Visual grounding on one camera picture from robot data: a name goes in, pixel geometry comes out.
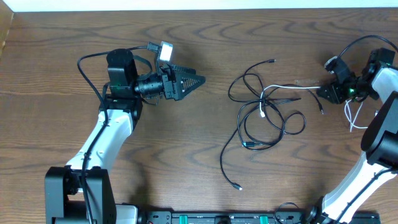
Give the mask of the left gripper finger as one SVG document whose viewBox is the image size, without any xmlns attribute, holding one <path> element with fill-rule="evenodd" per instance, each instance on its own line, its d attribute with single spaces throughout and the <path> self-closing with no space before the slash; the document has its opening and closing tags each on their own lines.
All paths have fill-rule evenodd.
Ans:
<svg viewBox="0 0 398 224">
<path fill-rule="evenodd" d="M 196 90 L 199 86 L 203 85 L 206 81 L 205 77 L 196 74 L 177 73 L 175 77 L 175 100 L 184 99 L 187 95 Z"/>
<path fill-rule="evenodd" d="M 179 66 L 179 65 L 174 65 L 174 64 L 170 64 L 169 67 L 178 73 L 189 73 L 189 74 L 196 74 L 196 70 L 193 68 L 188 68 L 188 67 L 183 67 L 183 66 Z"/>
</svg>

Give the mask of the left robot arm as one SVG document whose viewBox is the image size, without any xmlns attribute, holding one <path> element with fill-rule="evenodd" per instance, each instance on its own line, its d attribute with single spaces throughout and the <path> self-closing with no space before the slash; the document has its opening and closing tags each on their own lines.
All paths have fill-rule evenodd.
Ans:
<svg viewBox="0 0 398 224">
<path fill-rule="evenodd" d="M 179 101 L 205 83 L 195 69 L 169 62 L 172 46 L 149 43 L 154 62 L 133 49 L 105 52 L 109 82 L 95 93 L 98 121 L 90 136 L 63 167 L 45 175 L 47 223 L 145 223 L 146 215 L 114 200 L 109 173 L 125 140 L 133 133 L 149 98 Z"/>
</svg>

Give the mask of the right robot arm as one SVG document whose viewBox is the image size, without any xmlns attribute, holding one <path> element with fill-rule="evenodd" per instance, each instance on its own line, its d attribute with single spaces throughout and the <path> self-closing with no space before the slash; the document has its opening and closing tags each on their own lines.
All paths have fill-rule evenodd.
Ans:
<svg viewBox="0 0 398 224">
<path fill-rule="evenodd" d="M 397 176 L 397 68 L 395 53 L 380 48 L 370 53 L 357 77 L 335 56 L 325 69 L 336 80 L 323 85 L 317 95 L 334 104 L 362 103 L 366 98 L 381 100 L 382 106 L 366 127 L 357 163 L 330 193 L 322 196 L 307 215 L 306 223 L 379 223 L 376 213 L 358 208 L 382 184 Z"/>
</svg>

